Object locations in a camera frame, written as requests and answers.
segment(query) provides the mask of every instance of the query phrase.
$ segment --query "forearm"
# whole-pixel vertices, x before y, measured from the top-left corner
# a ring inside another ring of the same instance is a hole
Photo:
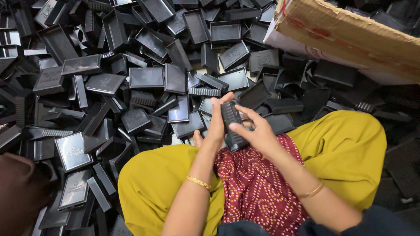
[[[314,191],[320,181],[283,149],[271,157],[273,164],[297,195]],[[311,218],[335,232],[342,232],[362,220],[360,212],[349,206],[326,186],[315,196],[300,200]]]
[[[217,149],[214,143],[203,143],[188,175],[210,184]],[[209,191],[205,187],[185,180],[169,210],[162,236],[201,235],[207,216],[208,201]]]

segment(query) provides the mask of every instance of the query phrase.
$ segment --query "woman's right hand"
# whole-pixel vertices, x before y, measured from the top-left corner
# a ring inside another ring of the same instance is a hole
[[[235,108],[244,113],[253,121],[254,131],[249,131],[238,123],[229,125],[230,130],[244,137],[248,142],[262,153],[269,160],[278,155],[279,152],[284,152],[284,149],[278,143],[276,136],[271,129],[270,124],[262,118],[254,110],[236,105]]]

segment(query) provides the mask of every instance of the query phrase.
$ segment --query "woman's left hand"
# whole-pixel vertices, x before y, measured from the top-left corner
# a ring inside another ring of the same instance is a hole
[[[200,134],[199,130],[194,132],[194,146],[200,148],[203,144],[218,144],[218,150],[222,146],[225,137],[225,126],[223,123],[222,112],[220,105],[229,102],[234,98],[234,93],[229,92],[219,100],[215,97],[211,98],[212,101],[212,118],[208,129],[208,134],[205,139]]]

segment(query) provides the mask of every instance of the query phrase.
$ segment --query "mustard yellow pants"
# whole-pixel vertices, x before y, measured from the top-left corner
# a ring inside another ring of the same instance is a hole
[[[371,115],[335,111],[287,133],[306,168],[359,210],[373,201],[386,149],[385,132]],[[118,192],[126,225],[135,236],[160,235],[169,209],[198,149],[173,145],[133,157],[121,170]],[[224,190],[212,175],[203,235],[213,236],[223,215]]]

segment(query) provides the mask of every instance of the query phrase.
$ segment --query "brown fabric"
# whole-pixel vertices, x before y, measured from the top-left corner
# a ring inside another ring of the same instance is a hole
[[[0,155],[1,235],[19,236],[49,202],[50,184],[34,162],[11,153]]]

